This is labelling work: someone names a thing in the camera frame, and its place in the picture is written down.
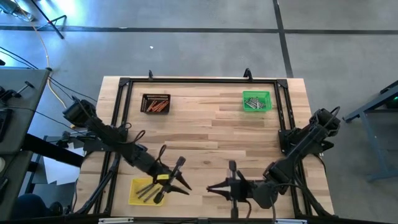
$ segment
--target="metal rod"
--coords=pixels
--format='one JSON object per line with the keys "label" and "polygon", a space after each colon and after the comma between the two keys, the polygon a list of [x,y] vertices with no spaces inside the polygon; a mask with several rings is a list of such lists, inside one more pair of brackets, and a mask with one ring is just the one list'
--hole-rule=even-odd
{"label": "metal rod", "polygon": [[31,151],[36,154],[55,159],[56,161],[66,163],[75,167],[81,167],[84,157],[71,152],[62,147],[56,146],[41,138],[26,134],[22,145],[23,151]]}
{"label": "metal rod", "polygon": [[148,195],[147,198],[144,199],[144,202],[147,202],[151,197],[153,197],[158,191],[160,191],[160,187],[155,189],[152,193]]}
{"label": "metal rod", "polygon": [[153,78],[152,80],[148,80],[148,78],[131,78],[133,82],[140,83],[250,83],[250,84],[273,84],[276,83],[277,80],[268,80],[268,79],[253,79],[252,82],[248,82],[247,79],[228,79],[228,78]]}
{"label": "metal rod", "polygon": [[[58,18],[52,19],[51,22],[55,22],[55,21],[57,21],[57,20],[59,20],[59,19],[62,19],[62,18],[64,18],[64,17],[66,18],[67,16],[66,16],[66,15],[60,16],[60,17],[58,17]],[[44,25],[42,25],[42,26],[36,28],[36,30],[39,30],[39,29],[41,29],[41,28],[47,26],[48,24],[49,24],[49,23],[47,22],[46,24],[44,24]]]}
{"label": "metal rod", "polygon": [[[292,102],[290,101],[290,94],[289,94],[289,88],[284,88],[284,95],[285,95],[285,101],[286,101],[286,107],[287,107],[287,116],[289,117],[289,124],[290,124],[290,128],[294,129],[295,128],[295,121],[294,121],[294,116],[293,116],[293,108],[292,108]],[[307,186],[307,180],[305,179],[305,173],[304,173],[304,168],[303,168],[303,161],[300,159],[298,164],[297,164],[297,169],[298,169],[298,177],[299,179],[302,181],[302,183]],[[296,189],[290,189],[290,190],[294,190],[294,194],[292,194],[292,198],[295,197],[297,198],[297,190]],[[305,209],[305,214],[306,215],[312,215],[312,209],[311,209],[311,205],[310,202],[308,201],[308,198],[306,195],[303,195],[303,201],[304,201],[304,209]],[[298,203],[298,199],[297,202],[293,202],[294,207],[297,206],[297,209],[294,210],[295,212],[295,216],[296,216],[296,212],[297,215],[301,215],[302,212],[300,211],[300,207],[299,207],[299,203]]]}
{"label": "metal rod", "polygon": [[148,189],[149,187],[153,186],[153,183],[148,184],[147,186],[143,187],[142,189],[140,189],[139,191],[136,192],[136,194],[139,194],[143,191],[145,191],[146,189]]}
{"label": "metal rod", "polygon": [[[116,95],[116,99],[114,102],[113,115],[112,115],[112,121],[111,121],[111,125],[113,125],[113,126],[115,126],[116,123],[118,122],[118,113],[119,113],[119,108],[120,108],[120,101],[122,98],[123,86],[124,85],[118,86],[118,93]],[[108,170],[110,158],[111,158],[111,153],[105,152],[104,161],[103,161],[103,165],[102,165],[102,169],[101,169],[101,175],[99,177],[100,183],[103,180],[104,176],[106,175],[106,171]],[[94,214],[100,212],[101,203],[102,203],[102,194],[98,197],[97,201],[95,202]]]}
{"label": "metal rod", "polygon": [[[131,94],[132,94],[132,86],[133,86],[133,81],[129,80],[129,83],[127,84],[127,95],[126,95],[126,100],[124,102],[124,108],[123,108],[123,116],[122,116],[122,124],[126,124],[127,122],[127,116],[129,114],[129,107],[130,107],[130,101],[131,101]],[[121,155],[117,153],[115,155],[115,159],[119,160],[121,159]],[[118,178],[118,170],[119,170],[119,162],[116,165],[116,173],[113,175],[111,179],[111,185],[109,186],[109,194],[108,194],[108,199],[106,201],[106,206],[105,206],[105,213],[110,214],[112,210],[112,205],[113,205],[113,196],[114,196],[114,191],[116,188],[116,180]]]}
{"label": "metal rod", "polygon": [[138,199],[142,198],[143,196],[145,196],[145,194],[148,194],[148,192],[150,192],[150,190],[152,190],[155,187],[155,184],[150,184],[148,188],[146,188],[142,194],[138,195]]}
{"label": "metal rod", "polygon": [[284,110],[282,108],[282,103],[280,102],[280,94],[278,83],[274,82],[274,90],[275,90],[275,98],[276,98],[276,106],[278,110],[279,124],[281,130],[286,130],[285,119],[284,119]]}
{"label": "metal rod", "polygon": [[52,26],[52,28],[54,29],[54,31],[58,34],[58,36],[63,39],[63,35],[60,33],[60,31],[58,30],[58,28],[52,23],[52,21],[44,14],[44,12],[41,10],[41,8],[36,4],[36,2],[34,0],[30,0],[35,7],[39,10],[39,12],[45,17],[45,19],[47,20],[47,22]]}
{"label": "metal rod", "polygon": [[[276,95],[278,88],[275,88],[275,96],[278,98],[278,96]],[[289,92],[288,88],[284,88],[284,93],[285,93],[285,100],[286,100],[286,105],[287,105],[287,111],[289,113],[289,108],[291,107],[291,102],[290,102],[290,97],[288,98],[287,96],[289,94],[286,94]],[[294,117],[293,117],[293,111],[292,111],[292,115],[290,116],[288,114],[289,117],[289,123],[290,123],[290,128],[293,129],[294,128]],[[297,215],[301,215],[302,212],[300,210],[300,205],[299,205],[299,198],[297,197],[297,190],[296,188],[291,187],[290,188],[290,193],[292,195],[292,205],[293,205],[293,212],[294,212],[294,216],[296,217]]]}

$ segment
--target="black metal frame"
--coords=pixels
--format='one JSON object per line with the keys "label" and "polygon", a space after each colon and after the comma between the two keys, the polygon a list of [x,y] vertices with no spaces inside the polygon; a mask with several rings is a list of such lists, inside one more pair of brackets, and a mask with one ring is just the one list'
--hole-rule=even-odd
{"label": "black metal frame", "polygon": [[63,16],[60,16],[60,17],[55,18],[55,19],[53,19],[53,20],[50,20],[50,19],[44,14],[44,12],[43,12],[43,11],[41,10],[41,8],[36,4],[36,2],[35,2],[34,0],[30,0],[30,1],[31,1],[31,2],[33,3],[33,5],[39,10],[39,12],[45,17],[45,19],[47,20],[46,25],[47,25],[47,24],[50,24],[50,25],[52,26],[52,28],[54,29],[54,31],[58,34],[58,36],[59,36],[61,39],[63,39],[63,35],[60,33],[60,31],[59,31],[58,28],[54,25],[53,22],[56,22],[57,20],[62,19],[62,18],[67,18],[67,15],[63,15]]}
{"label": "black metal frame", "polygon": [[[120,104],[121,104],[121,97],[122,97],[122,93],[123,93],[125,86],[127,87],[127,95],[126,95],[126,100],[124,102],[124,109],[123,109],[121,124],[124,124],[127,122],[127,115],[129,112],[132,87],[133,87],[133,84],[137,83],[137,82],[138,83],[225,83],[225,84],[227,84],[227,83],[252,83],[252,84],[272,84],[274,86],[280,129],[286,130],[284,112],[283,112],[283,108],[282,108],[282,102],[280,99],[280,88],[283,89],[284,95],[285,95],[286,107],[287,107],[287,114],[288,114],[287,116],[289,119],[290,128],[293,129],[295,127],[295,121],[294,121],[292,104],[290,101],[289,86],[287,84],[287,80],[286,79],[257,79],[256,80],[256,79],[253,79],[250,69],[248,69],[248,68],[245,70],[243,77],[244,78],[237,78],[237,79],[230,79],[230,78],[167,78],[167,77],[154,78],[152,72],[149,71],[148,78],[120,78],[111,125],[116,126],[117,119],[118,119],[118,113],[119,113],[119,109],[120,109]],[[100,181],[103,179],[103,177],[107,173],[110,155],[111,155],[111,152],[105,152],[103,167],[101,170]],[[299,178],[303,180],[304,184],[306,184],[304,170],[303,170],[303,164],[302,164],[301,160],[298,163],[298,173],[299,173]],[[107,215],[111,214],[111,209],[112,209],[112,204],[113,204],[113,195],[114,195],[114,191],[116,188],[117,176],[118,176],[118,173],[115,173],[115,175],[111,179],[108,200],[107,200],[106,207],[104,210],[104,213]],[[291,190],[291,194],[292,194],[292,205],[293,205],[293,209],[294,209],[294,216],[297,217],[299,215],[303,215],[303,213],[301,212],[301,209],[300,209],[299,199],[297,197],[297,190],[294,188],[290,188],[290,190]],[[95,203],[94,213],[100,212],[101,201],[102,201],[102,196],[100,196],[99,199],[97,200],[97,202]],[[303,195],[303,201],[304,201],[304,205],[305,205],[305,214],[312,215],[311,206],[310,206],[310,204],[307,200],[307,197],[305,195]]]}
{"label": "black metal frame", "polygon": [[38,155],[42,155],[56,161],[60,161],[75,167],[80,167],[84,157],[67,149],[51,144],[41,138],[26,134],[22,145],[23,151],[31,151]]}

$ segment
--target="black tray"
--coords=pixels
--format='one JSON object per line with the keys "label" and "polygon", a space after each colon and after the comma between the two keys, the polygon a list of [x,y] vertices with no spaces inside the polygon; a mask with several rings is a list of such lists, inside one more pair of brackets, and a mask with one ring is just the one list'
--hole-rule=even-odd
{"label": "black tray", "polygon": [[[158,103],[162,101],[168,101],[169,103],[165,108],[162,109],[160,112],[153,112],[148,111],[147,109],[153,101],[158,101]],[[146,114],[168,114],[170,111],[170,104],[171,104],[171,95],[170,94],[143,94],[142,101],[141,101],[141,112]]]}

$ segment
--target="yellow tray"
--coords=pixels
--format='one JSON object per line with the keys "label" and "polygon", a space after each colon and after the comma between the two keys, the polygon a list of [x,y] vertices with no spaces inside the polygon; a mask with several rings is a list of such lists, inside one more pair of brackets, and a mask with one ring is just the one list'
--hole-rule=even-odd
{"label": "yellow tray", "polygon": [[152,183],[151,178],[138,178],[138,179],[132,179],[131,180],[131,186],[130,186],[130,197],[129,197],[129,205],[150,205],[150,206],[161,206],[164,203],[164,198],[160,201],[160,203],[156,204],[154,202],[154,198],[156,194],[149,199],[147,202],[144,202],[144,199],[149,196],[150,193],[158,189],[159,187],[161,188],[162,186],[160,184],[156,184],[154,188],[152,188],[148,193],[146,193],[142,198],[138,198],[138,195],[136,194],[137,191],[140,189],[143,189],[145,186],[149,185]]}

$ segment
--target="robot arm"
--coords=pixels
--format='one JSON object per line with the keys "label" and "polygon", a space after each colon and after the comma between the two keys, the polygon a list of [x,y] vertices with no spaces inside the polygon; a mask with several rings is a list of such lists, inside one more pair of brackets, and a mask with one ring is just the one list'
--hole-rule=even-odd
{"label": "robot arm", "polygon": [[[97,117],[94,105],[86,100],[79,100],[74,96],[73,100],[74,104],[63,112],[64,118],[75,126],[87,128],[87,135],[78,137],[85,142],[85,147],[87,145],[93,150],[99,151],[100,149],[104,149],[105,151],[117,153],[115,161],[103,178],[103,181],[101,181],[96,191],[77,213],[87,213],[90,211],[98,195],[102,193],[108,181],[117,172],[116,167],[119,163],[120,156],[123,156],[130,166],[137,167],[139,170],[151,176],[153,178],[153,183],[163,185],[161,191],[155,196],[155,203],[159,203],[162,200],[164,193],[179,192],[189,195],[185,190],[171,184],[174,179],[177,179],[186,188],[191,190],[180,172],[180,168],[185,162],[184,157],[181,156],[174,169],[170,170],[167,165],[160,161],[160,157],[165,150],[165,145],[160,150],[158,158],[154,158],[147,152],[145,146],[136,142],[145,134],[145,131],[141,131],[135,140],[126,142],[128,132],[126,124],[122,124],[118,128],[105,125],[102,120]],[[157,180],[158,175],[163,174],[167,174],[169,178],[167,180]]]}
{"label": "robot arm", "polygon": [[[314,207],[319,216],[330,215],[317,202],[309,189],[303,186],[295,178],[297,161],[303,159],[308,154],[319,154],[333,147],[333,143],[325,141],[325,138],[335,136],[340,127],[340,120],[336,114],[340,108],[335,108],[332,112],[321,109],[315,112],[310,118],[310,123],[303,129],[295,128],[285,135],[280,136],[281,144],[285,144],[286,157],[269,164],[263,173],[262,180],[246,180],[240,171],[236,170],[235,161],[229,162],[231,177],[220,184],[212,185],[207,188],[209,192],[220,194],[226,200],[233,201],[231,218],[238,217],[236,202],[246,202],[247,198],[253,198],[261,208],[271,208],[277,200],[278,193],[285,194],[289,186],[298,183],[298,187],[308,196],[309,202]],[[218,187],[231,188],[230,192],[215,190]]]}

